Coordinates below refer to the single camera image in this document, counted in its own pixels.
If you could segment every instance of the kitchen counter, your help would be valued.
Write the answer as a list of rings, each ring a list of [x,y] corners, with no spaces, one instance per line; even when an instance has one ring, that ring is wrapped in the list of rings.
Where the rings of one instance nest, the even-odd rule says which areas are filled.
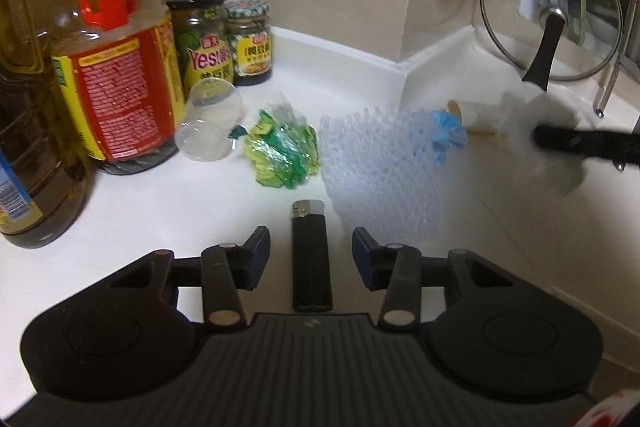
[[[421,57],[392,64],[338,44],[277,30],[274,48],[278,61],[273,78],[260,86],[240,89],[244,123],[253,123],[257,110],[278,91],[316,129],[323,115],[338,116],[364,107],[393,108],[401,103],[411,108],[433,104],[444,107],[442,100],[446,102],[451,89],[451,94],[458,95],[468,91],[462,80],[455,88],[428,96],[424,103],[418,94],[411,95],[413,103],[402,100],[416,86],[428,86],[430,80],[416,80],[416,75],[422,74],[426,64],[445,56],[445,48],[464,46],[476,53],[468,47],[470,39],[472,32],[464,30]],[[519,82],[518,73],[482,53],[486,55],[484,60],[504,72],[504,84],[488,89],[497,98],[505,85]],[[455,152],[447,164],[456,165]],[[530,264],[518,238],[505,230],[503,220],[475,192],[461,192],[455,175],[456,168],[452,167],[443,178],[439,236],[416,246],[425,255],[440,257],[452,248],[469,248],[550,289],[546,276]],[[53,304],[152,250],[170,249],[176,257],[193,257],[212,245],[242,243],[256,226],[266,225],[271,232],[271,258],[260,285],[253,292],[241,292],[242,302],[249,316],[257,311],[290,312],[290,206],[307,198],[326,202],[334,311],[368,312],[376,317],[383,293],[370,293],[363,286],[351,258],[350,231],[342,229],[321,176],[312,177],[296,190],[262,187],[254,181],[252,163],[239,151],[214,163],[193,162],[178,154],[164,165],[134,176],[99,173],[84,212],[51,245],[27,251],[0,239],[0,317],[4,330],[0,335],[0,417],[8,416],[33,393],[18,352],[20,335],[28,323]],[[190,319],[201,321],[199,290],[181,290],[178,309]],[[424,289],[422,319],[442,309],[442,290]]]

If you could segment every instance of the black lighter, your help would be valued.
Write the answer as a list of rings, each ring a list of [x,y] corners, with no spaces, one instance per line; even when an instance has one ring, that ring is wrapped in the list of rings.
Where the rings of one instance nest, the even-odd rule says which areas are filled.
[[[329,312],[334,303],[324,202],[296,201],[292,208],[291,232],[293,309],[298,313]]]

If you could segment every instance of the cardboard tube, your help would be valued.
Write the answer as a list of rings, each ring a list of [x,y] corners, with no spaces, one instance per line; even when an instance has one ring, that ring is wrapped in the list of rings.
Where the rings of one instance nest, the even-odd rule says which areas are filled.
[[[449,100],[447,110],[462,121],[468,132],[498,134],[507,118],[500,105]]]

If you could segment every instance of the clear plastic cup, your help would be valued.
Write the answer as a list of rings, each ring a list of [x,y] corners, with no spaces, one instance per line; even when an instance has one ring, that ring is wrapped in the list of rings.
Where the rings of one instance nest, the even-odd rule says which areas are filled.
[[[241,118],[242,98],[233,84],[203,78],[191,87],[175,143],[192,160],[220,160],[232,151],[234,140],[229,133]]]

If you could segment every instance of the bottle label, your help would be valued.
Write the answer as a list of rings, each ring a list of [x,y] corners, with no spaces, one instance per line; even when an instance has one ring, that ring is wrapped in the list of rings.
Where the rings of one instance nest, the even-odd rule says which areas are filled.
[[[178,47],[184,57],[182,81],[187,94],[203,78],[222,78],[233,84],[231,53],[225,39],[215,33],[202,38],[186,33],[178,36]]]
[[[171,21],[90,53],[53,57],[89,156],[119,160],[168,140],[184,111]]]
[[[17,233],[42,219],[42,211],[31,200],[0,150],[0,231]]]
[[[271,69],[271,36],[268,31],[231,37],[237,76],[255,76]]]

